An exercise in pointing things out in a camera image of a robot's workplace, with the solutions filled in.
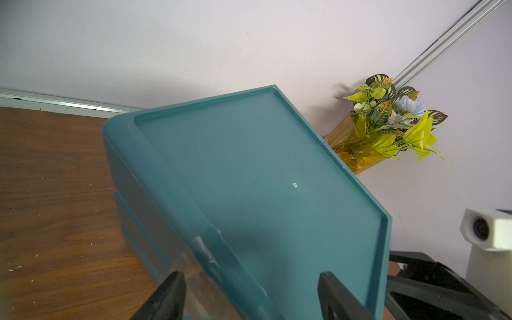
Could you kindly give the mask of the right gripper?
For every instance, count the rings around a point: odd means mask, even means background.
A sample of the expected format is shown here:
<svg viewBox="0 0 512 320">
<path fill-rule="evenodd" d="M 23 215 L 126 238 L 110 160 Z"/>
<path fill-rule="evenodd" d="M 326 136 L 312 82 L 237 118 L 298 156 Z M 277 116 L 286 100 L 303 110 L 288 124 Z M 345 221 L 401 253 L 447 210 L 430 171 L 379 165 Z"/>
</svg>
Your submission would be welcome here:
<svg viewBox="0 0 512 320">
<path fill-rule="evenodd" d="M 424 253 L 391 251 L 405 269 L 387 277 L 385 307 L 395 319 L 510 319 L 508 313 Z"/>
</svg>

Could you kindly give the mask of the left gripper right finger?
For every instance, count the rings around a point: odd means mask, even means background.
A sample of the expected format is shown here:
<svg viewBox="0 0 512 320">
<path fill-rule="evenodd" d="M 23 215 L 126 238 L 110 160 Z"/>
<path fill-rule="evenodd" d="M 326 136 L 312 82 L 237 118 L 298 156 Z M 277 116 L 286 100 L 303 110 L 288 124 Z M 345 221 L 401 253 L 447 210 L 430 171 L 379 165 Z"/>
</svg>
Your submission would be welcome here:
<svg viewBox="0 0 512 320">
<path fill-rule="evenodd" d="M 374 320 L 373 315 L 330 271 L 320 273 L 317 293 L 324 320 Z"/>
</svg>

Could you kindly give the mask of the teal drawer cabinet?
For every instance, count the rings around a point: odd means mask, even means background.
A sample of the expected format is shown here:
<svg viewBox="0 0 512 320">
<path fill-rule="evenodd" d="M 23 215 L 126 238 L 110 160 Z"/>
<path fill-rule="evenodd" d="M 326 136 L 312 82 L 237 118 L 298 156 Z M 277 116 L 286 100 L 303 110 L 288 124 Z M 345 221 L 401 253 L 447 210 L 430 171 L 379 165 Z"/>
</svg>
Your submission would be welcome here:
<svg viewBox="0 0 512 320">
<path fill-rule="evenodd" d="M 244 319 L 321 319 L 332 272 L 377 318 L 391 216 L 276 86 L 126 113 L 103 139 L 121 232 L 158 282 L 197 267 Z"/>
</svg>

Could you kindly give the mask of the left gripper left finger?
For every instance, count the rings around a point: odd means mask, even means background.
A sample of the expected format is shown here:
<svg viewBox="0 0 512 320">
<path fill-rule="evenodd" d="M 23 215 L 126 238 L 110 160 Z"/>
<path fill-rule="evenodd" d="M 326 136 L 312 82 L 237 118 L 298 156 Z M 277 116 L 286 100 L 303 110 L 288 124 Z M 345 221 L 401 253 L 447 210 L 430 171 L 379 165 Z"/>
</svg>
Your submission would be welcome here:
<svg viewBox="0 0 512 320">
<path fill-rule="evenodd" d="M 184 274 L 174 271 L 131 316 L 130 320 L 182 320 L 186 292 Z"/>
</svg>

